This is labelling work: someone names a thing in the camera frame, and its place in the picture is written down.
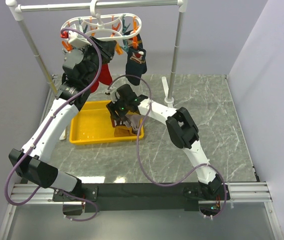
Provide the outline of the red penguin sock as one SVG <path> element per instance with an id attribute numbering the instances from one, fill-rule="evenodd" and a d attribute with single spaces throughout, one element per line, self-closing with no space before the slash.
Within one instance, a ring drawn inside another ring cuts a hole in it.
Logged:
<path id="1" fill-rule="evenodd" d="M 99 78 L 97 78 L 94 84 L 91 86 L 90 92 L 94 93 L 98 89 L 98 87 L 99 87 Z"/>

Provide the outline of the red sock with stripes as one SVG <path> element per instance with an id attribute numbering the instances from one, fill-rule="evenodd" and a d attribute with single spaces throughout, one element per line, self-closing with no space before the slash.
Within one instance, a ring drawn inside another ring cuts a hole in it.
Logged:
<path id="1" fill-rule="evenodd" d="M 108 64 L 103 64 L 101 68 L 100 75 L 98 77 L 98 81 L 104 85 L 111 85 L 113 79 L 109 71 Z"/>

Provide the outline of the white clip hanger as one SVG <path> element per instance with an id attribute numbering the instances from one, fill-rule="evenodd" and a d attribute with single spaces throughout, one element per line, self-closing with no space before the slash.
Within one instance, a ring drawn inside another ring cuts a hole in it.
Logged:
<path id="1" fill-rule="evenodd" d="M 123 41 L 123 45 L 127 45 L 127 39 L 137 39 L 136 36 L 142 29 L 140 17 L 132 13 L 101 14 L 97 9 L 97 3 L 97 0 L 91 1 L 89 16 L 67 20 L 61 27 L 61 33 L 63 31 L 81 32 L 101 41 Z"/>

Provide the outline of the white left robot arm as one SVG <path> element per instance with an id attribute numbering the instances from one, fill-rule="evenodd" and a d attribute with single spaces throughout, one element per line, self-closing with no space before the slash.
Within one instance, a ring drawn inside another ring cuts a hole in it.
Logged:
<path id="1" fill-rule="evenodd" d="M 42 188 L 63 190 L 70 201 L 83 197 L 82 181 L 60 172 L 49 161 L 62 132 L 86 103 L 91 91 L 84 89 L 93 82 L 99 64 L 106 65 L 114 57 L 116 41 L 91 40 L 100 53 L 86 45 L 65 54 L 61 86 L 50 112 L 32 138 L 21 149 L 12 149 L 8 156 L 18 176 Z"/>

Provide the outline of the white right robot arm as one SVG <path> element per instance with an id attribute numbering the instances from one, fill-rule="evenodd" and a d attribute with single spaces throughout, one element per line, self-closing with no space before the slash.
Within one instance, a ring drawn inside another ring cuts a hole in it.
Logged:
<path id="1" fill-rule="evenodd" d="M 147 117 L 164 124 L 172 144 L 191 162 L 191 171 L 197 174 L 204 199 L 227 199 L 225 182 L 210 165 L 200 143 L 199 129 L 186 108 L 168 107 L 151 100 L 150 96 L 137 95 L 128 84 L 119 88 L 110 86 L 105 93 L 111 97 L 106 107 L 114 127 L 125 126 L 139 136 Z"/>

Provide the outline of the brown striped grey sock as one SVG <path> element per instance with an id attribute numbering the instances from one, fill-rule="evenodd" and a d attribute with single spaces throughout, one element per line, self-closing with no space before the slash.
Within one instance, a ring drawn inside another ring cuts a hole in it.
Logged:
<path id="1" fill-rule="evenodd" d="M 126 114 L 120 120 L 111 119 L 112 126 L 117 129 L 127 130 L 132 134 L 137 134 L 142 116 L 138 114 Z"/>

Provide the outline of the mustard yellow sock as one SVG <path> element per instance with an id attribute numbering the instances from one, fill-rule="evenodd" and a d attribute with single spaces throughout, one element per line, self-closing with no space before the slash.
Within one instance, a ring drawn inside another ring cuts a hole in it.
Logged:
<path id="1" fill-rule="evenodd" d="M 132 128 L 120 128 L 116 127 L 114 130 L 114 136 L 116 138 L 125 138 L 125 137 L 133 137 L 137 136 L 137 131 L 134 131 Z"/>

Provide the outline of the yellow plastic bin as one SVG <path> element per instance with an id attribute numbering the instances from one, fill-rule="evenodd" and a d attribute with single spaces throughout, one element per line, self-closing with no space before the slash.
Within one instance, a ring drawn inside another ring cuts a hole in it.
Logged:
<path id="1" fill-rule="evenodd" d="M 115 137 L 108 100 L 88 101 L 70 124 L 69 141 L 75 145 L 131 142 L 137 136 Z"/>

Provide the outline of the dark navy hanging sock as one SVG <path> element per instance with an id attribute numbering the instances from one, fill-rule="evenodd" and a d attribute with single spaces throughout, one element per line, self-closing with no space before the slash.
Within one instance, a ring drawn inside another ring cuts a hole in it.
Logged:
<path id="1" fill-rule="evenodd" d="M 126 40 L 128 52 L 125 74 L 128 75 L 126 78 L 134 86 L 140 85 L 140 78 L 147 71 L 146 50 L 143 47 L 140 34 L 136 37 L 137 39 L 133 37 Z"/>

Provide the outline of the white and silver drying rack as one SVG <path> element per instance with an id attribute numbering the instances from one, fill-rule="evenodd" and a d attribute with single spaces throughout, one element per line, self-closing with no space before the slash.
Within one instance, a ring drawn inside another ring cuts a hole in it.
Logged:
<path id="1" fill-rule="evenodd" d="M 120 1 L 106 1 L 99 2 L 97 0 L 92 0 L 85 3 L 59 3 L 59 4 L 44 4 L 44 5 L 20 5 L 15 0 L 7 0 L 5 4 L 9 7 L 14 19 L 19 24 L 19 27 L 34 55 L 48 85 L 50 86 L 54 94 L 57 93 L 57 89 L 52 81 L 47 67 L 45 66 L 40 53 L 30 35 L 30 32 L 24 22 L 23 12 L 38 12 L 38 11 L 66 11 L 66 10 L 83 10 L 89 9 L 93 15 L 99 9 L 109 9 L 109 8 L 129 8 L 129 7 L 154 7 L 154 6 L 178 6 L 179 7 L 179 17 L 177 23 L 176 39 L 174 54 L 171 67 L 170 81 L 167 82 L 165 77 L 162 77 L 162 84 L 165 93 L 164 101 L 167 106 L 172 107 L 174 99 L 172 97 L 173 86 L 176 75 L 176 67 L 178 61 L 178 51 L 180 46 L 180 36 L 183 25 L 184 13 L 187 9 L 188 2 L 186 0 L 120 0 Z"/>

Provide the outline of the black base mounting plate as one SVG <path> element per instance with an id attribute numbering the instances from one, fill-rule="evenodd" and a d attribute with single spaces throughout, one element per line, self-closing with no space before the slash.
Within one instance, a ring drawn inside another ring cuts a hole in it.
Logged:
<path id="1" fill-rule="evenodd" d="M 199 182 L 172 187 L 152 183 L 84 183 L 84 197 L 100 211 L 180 210 L 198 211 L 200 201 L 216 203 L 230 199 L 221 185 L 213 192 Z"/>

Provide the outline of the aluminium rail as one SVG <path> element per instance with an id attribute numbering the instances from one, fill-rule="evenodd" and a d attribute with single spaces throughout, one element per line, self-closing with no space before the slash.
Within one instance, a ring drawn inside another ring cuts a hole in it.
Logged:
<path id="1" fill-rule="evenodd" d="M 231 203 L 267 203 L 272 202 L 266 182 L 229 182 Z M 35 184 L 15 184 L 10 199 L 14 202 L 26 200 L 37 188 Z M 40 188 L 27 203 L 29 205 L 56 204 L 62 202 L 53 201 L 54 190 L 51 188 Z"/>

